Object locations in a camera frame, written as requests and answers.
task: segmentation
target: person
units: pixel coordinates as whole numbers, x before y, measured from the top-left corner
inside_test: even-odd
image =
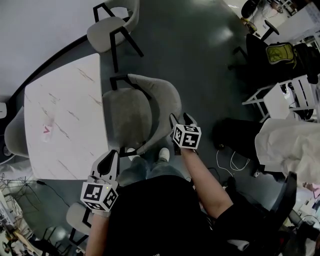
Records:
[[[257,238],[257,215],[233,203],[198,155],[181,148],[191,182],[169,165],[167,148],[149,170],[135,155],[118,176],[122,187],[110,216],[92,211],[86,256],[237,255]],[[201,211],[201,201],[212,227]]]
[[[299,187],[320,184],[320,124],[269,118],[264,123],[227,118],[213,128],[217,149],[230,147],[269,171],[297,174]]]

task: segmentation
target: dark gray floor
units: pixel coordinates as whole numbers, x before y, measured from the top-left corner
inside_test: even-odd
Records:
[[[212,141],[212,136],[216,136],[212,135],[213,125],[227,117],[243,120],[261,118],[254,114],[254,109],[241,105],[249,96],[250,88],[227,69],[227,65],[235,60],[233,49],[237,46],[245,48],[246,33],[239,18],[220,0],[141,0],[139,24],[131,36],[144,57],[140,58],[126,41],[117,47],[117,75],[132,73],[164,79],[177,88],[182,110],[191,114],[202,129],[199,156],[207,167],[217,169],[221,183],[229,174],[217,167],[217,151]],[[53,63],[46,72],[94,52],[85,42]],[[111,53],[103,53],[103,93],[111,89],[109,77],[113,75]],[[155,150],[149,154],[156,155],[157,152]],[[231,155],[232,151],[228,148],[220,152],[219,164],[229,169]],[[122,161],[123,169],[128,162]],[[235,157],[234,161],[241,166],[246,159]],[[180,156],[171,154],[170,163],[184,170]],[[245,170],[235,173],[238,189],[249,199],[258,200],[270,209],[281,185],[269,175],[251,177],[252,168],[253,164],[249,163]],[[79,201],[81,181],[46,182],[69,204]],[[42,235],[47,226],[60,225],[70,230],[65,222],[68,208],[62,201],[48,187],[37,185],[35,191],[41,206],[39,211],[26,214],[25,219],[36,234]]]

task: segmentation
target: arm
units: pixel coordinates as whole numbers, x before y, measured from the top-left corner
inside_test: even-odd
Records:
[[[106,248],[109,218],[94,214],[86,246],[86,256],[102,256]]]
[[[196,153],[181,148],[181,155],[203,207],[210,216],[217,219],[233,205],[230,197]]]

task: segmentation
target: white marble table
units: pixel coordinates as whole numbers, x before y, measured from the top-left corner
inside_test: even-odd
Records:
[[[100,56],[78,59],[30,83],[24,119],[37,178],[86,180],[93,162],[108,151]]]

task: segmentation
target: sneaker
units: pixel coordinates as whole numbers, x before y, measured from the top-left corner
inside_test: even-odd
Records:
[[[126,151],[127,153],[133,152],[135,151],[135,149],[133,147],[128,148],[128,150]],[[128,158],[130,159],[130,161],[132,161],[135,158],[139,158],[139,155],[129,155]]]
[[[166,147],[161,148],[159,152],[159,159],[160,158],[165,159],[167,162],[169,162],[169,158],[170,158],[169,149],[167,149]]]

